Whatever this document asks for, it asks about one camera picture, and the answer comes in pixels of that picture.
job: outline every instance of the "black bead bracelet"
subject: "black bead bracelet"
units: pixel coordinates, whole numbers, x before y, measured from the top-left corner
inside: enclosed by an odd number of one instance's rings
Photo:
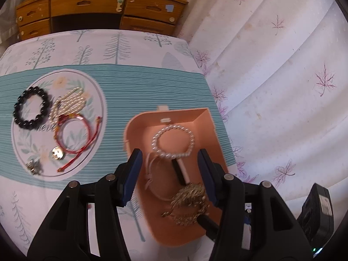
[[[38,95],[42,98],[42,108],[40,110],[40,114],[36,116],[35,120],[24,121],[20,117],[20,109],[22,108],[24,102],[32,95]],[[38,86],[29,87],[28,90],[24,90],[22,95],[18,97],[17,103],[14,106],[15,110],[13,111],[13,116],[15,118],[15,123],[18,124],[20,128],[24,129],[37,128],[44,120],[43,118],[48,115],[49,105],[50,102],[48,100],[48,95],[42,88]]]

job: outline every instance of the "red string bracelet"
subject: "red string bracelet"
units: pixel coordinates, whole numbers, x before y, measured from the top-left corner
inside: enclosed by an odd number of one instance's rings
[[[62,125],[65,122],[72,120],[72,119],[82,120],[87,128],[87,133],[88,133],[87,143],[84,146],[82,146],[79,150],[70,150],[70,149],[66,148],[63,145],[63,143],[60,141],[60,132],[62,130]],[[63,167],[60,167],[57,170],[57,172],[63,172],[67,167],[69,167],[72,163],[74,163],[77,160],[77,158],[79,158],[79,156],[82,154],[82,152],[84,152],[89,147],[89,145],[95,140],[95,138],[99,132],[101,121],[102,121],[102,118],[97,117],[97,119],[96,119],[97,127],[95,129],[95,133],[92,135],[90,125],[89,125],[88,121],[82,115],[69,114],[69,115],[61,115],[59,117],[58,124],[55,128],[54,139],[55,139],[56,143],[58,144],[58,146],[61,147],[64,152],[67,152],[69,154],[76,154],[76,156],[75,156],[75,158],[71,159],[67,164],[65,164]]]

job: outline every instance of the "white pearl bracelet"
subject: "white pearl bracelet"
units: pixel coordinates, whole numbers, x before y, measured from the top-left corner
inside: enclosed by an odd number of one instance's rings
[[[171,129],[179,129],[182,131],[186,131],[189,136],[190,136],[190,145],[189,148],[187,149],[186,152],[184,153],[166,153],[164,151],[162,151],[158,146],[157,146],[157,141],[159,139],[159,137],[165,133],[166,131],[169,131]],[[192,149],[194,148],[194,134],[192,133],[192,131],[190,131],[188,128],[185,128],[181,125],[178,124],[171,124],[163,129],[161,129],[158,133],[155,134],[155,136],[152,138],[152,144],[151,144],[152,150],[153,152],[156,152],[161,158],[166,158],[166,159],[178,159],[178,158],[183,158],[183,157],[187,157],[191,154]]]
[[[81,111],[86,103],[86,99],[81,96],[83,92],[84,90],[81,87],[76,87],[64,96],[58,97],[49,114],[51,124],[57,124],[61,115],[69,115]]]

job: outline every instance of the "wooden desk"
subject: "wooden desk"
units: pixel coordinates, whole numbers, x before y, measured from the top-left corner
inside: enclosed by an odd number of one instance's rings
[[[186,0],[26,0],[17,7],[17,23],[22,40],[59,32],[55,26],[59,17],[91,13],[116,17],[120,22],[114,22],[115,28],[172,35],[186,4]]]

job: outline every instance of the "orange tray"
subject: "orange tray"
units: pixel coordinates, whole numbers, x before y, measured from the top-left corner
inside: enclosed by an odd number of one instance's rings
[[[161,217],[164,211],[170,209],[170,202],[159,200],[149,189],[145,189],[147,182],[145,159],[146,155],[152,151],[152,138],[168,124],[180,124],[194,133],[193,151],[189,157],[182,159],[191,183],[203,184],[197,164],[197,152],[201,148],[208,151],[213,162],[219,163],[225,172],[228,171],[208,108],[144,112],[133,117],[126,125],[124,148],[128,156],[131,155],[134,148],[139,148],[143,152],[143,165],[136,184],[136,193],[149,229],[158,243],[165,246],[181,246],[203,236],[205,230],[197,223],[190,226],[180,226],[176,225],[170,216]],[[163,133],[158,144],[166,152],[182,153],[188,148],[189,137],[185,132],[172,129]],[[152,166],[153,182],[151,187],[162,197],[168,196],[170,198],[182,186],[178,182],[170,161],[167,160],[167,162],[168,164],[165,166]],[[222,213],[220,209],[213,207],[209,202],[207,212],[215,223],[220,223]]]

